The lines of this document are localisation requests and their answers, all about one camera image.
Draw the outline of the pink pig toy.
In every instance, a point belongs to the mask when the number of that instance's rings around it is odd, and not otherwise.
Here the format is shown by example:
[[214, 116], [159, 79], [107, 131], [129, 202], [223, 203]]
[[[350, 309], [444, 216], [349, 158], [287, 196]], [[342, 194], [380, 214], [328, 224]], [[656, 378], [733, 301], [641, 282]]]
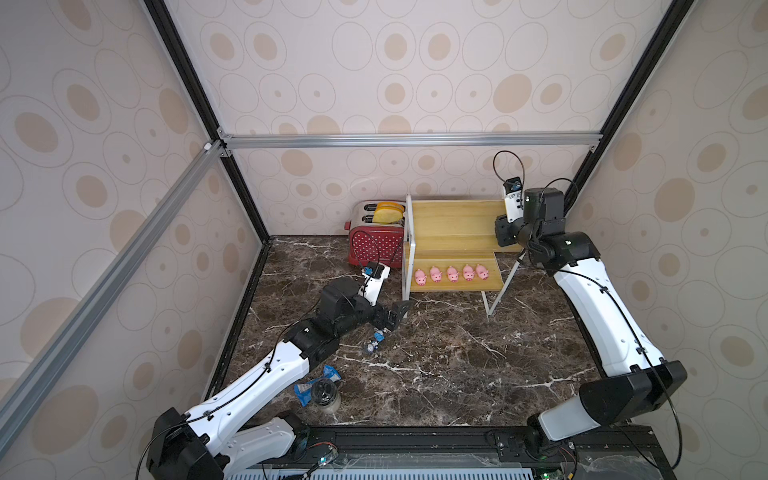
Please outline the pink pig toy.
[[414, 280], [418, 286], [424, 286], [427, 282], [427, 275], [423, 270], [417, 269], [414, 273]]
[[466, 281], [472, 281], [475, 278], [475, 270], [471, 265], [467, 264], [463, 267], [462, 275]]
[[484, 265], [482, 265], [482, 264], [478, 264], [476, 266], [475, 271], [476, 271], [477, 277], [482, 279], [482, 280], [487, 280], [489, 278], [489, 276], [490, 276], [489, 270]]
[[433, 266], [430, 268], [430, 277], [434, 283], [439, 283], [442, 280], [442, 271], [438, 267]]
[[451, 283], [457, 283], [459, 280], [459, 272], [458, 270], [453, 267], [449, 266], [446, 270], [447, 278]]

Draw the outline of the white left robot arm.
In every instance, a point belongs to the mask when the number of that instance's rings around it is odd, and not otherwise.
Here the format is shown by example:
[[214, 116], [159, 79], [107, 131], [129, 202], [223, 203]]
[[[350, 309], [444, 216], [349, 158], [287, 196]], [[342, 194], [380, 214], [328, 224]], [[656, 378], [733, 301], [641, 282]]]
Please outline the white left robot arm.
[[264, 460], [305, 449], [301, 421], [283, 414], [247, 428], [246, 422], [274, 397], [334, 354], [341, 339], [363, 324], [395, 330], [409, 300], [384, 306], [381, 280], [353, 278], [327, 284], [317, 302], [278, 336], [269, 353], [247, 373], [184, 413], [170, 408], [154, 423], [136, 470], [155, 479], [226, 479]]

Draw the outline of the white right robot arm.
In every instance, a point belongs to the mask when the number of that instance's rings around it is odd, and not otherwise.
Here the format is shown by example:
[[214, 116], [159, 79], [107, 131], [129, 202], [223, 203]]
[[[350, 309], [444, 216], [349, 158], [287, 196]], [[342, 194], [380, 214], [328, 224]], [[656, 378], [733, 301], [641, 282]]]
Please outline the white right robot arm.
[[504, 205], [494, 225], [498, 244], [521, 246], [531, 264], [555, 280], [602, 369], [600, 379], [581, 385], [571, 399], [528, 419], [527, 449], [540, 451], [669, 404], [687, 379], [685, 367], [666, 359], [642, 332], [591, 238], [566, 230], [563, 193], [550, 186], [523, 189], [512, 178], [504, 183]]

